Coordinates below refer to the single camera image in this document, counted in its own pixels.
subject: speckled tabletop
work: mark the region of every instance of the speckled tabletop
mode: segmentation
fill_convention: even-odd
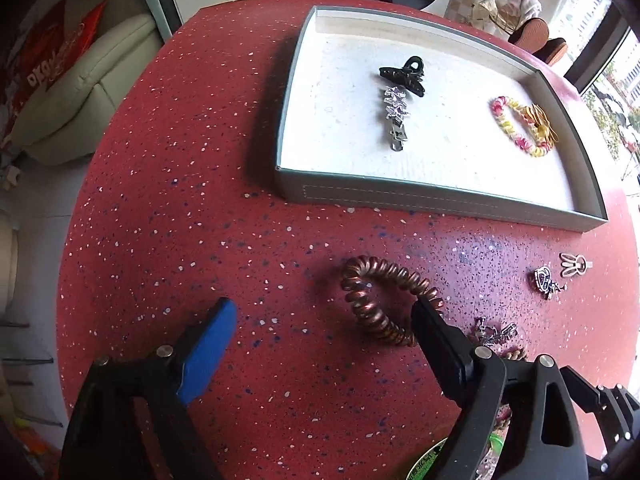
[[[404,478],[458,410],[419,349],[354,324],[338,286],[353,255],[424,272],[463,330],[516,322],[514,344],[593,383],[628,380],[638,333],[638,258],[625,197],[587,108],[540,66],[590,154],[609,223],[581,235],[473,218],[284,202],[274,138],[293,50],[313,4],[423,12],[364,0],[244,0],[198,12],[113,118],[82,186],[60,269],[58,358],[72,409],[92,359],[171,343],[220,296],[238,330],[190,406],[226,478]],[[594,261],[558,300],[527,286],[561,251]],[[407,316],[409,295],[389,294]],[[583,425],[589,452],[602,446]]]

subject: beige leather armchair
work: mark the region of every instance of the beige leather armchair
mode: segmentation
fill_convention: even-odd
[[[65,31],[103,0],[66,0]],[[97,39],[51,88],[24,105],[12,142],[43,164],[93,153],[112,115],[162,47],[144,0],[108,0]]]

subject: pink and yellow bracelet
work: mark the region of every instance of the pink and yellow bracelet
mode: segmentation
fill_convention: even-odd
[[[531,142],[516,132],[513,124],[511,124],[511,121],[508,120],[504,114],[504,107],[509,107],[517,112],[522,118],[522,121],[527,125],[534,142]],[[556,136],[556,133],[552,130],[546,114],[538,105],[522,106],[515,99],[501,96],[491,103],[491,111],[494,113],[495,120],[500,124],[502,130],[516,146],[531,156],[546,155],[551,151],[555,143],[558,142],[558,136]]]

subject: silver bolt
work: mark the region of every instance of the silver bolt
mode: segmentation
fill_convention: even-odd
[[[96,366],[104,366],[108,362],[109,362],[109,356],[108,355],[102,355],[102,356],[98,357],[94,361],[94,365],[96,365]]]
[[[554,364],[556,364],[553,358],[549,355],[542,354],[540,357],[540,364],[546,368],[553,368]]]
[[[174,353],[174,347],[171,345],[162,345],[156,350],[156,355],[162,358],[169,357],[172,353]]]
[[[493,354],[493,352],[491,352],[491,350],[486,346],[476,347],[474,352],[481,359],[488,359]]]

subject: brown braided hair tie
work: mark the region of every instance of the brown braided hair tie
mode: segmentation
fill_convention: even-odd
[[[369,299],[366,278],[376,278],[395,282],[400,290],[408,290],[416,297],[425,297],[434,308],[442,308],[444,301],[437,296],[437,288],[429,288],[430,282],[419,272],[411,272],[406,267],[389,263],[384,258],[358,256],[348,260],[342,268],[342,290],[347,292],[344,299],[351,303],[351,309],[358,323],[373,337],[397,346],[416,346],[418,343],[410,328],[402,328],[394,323]]]

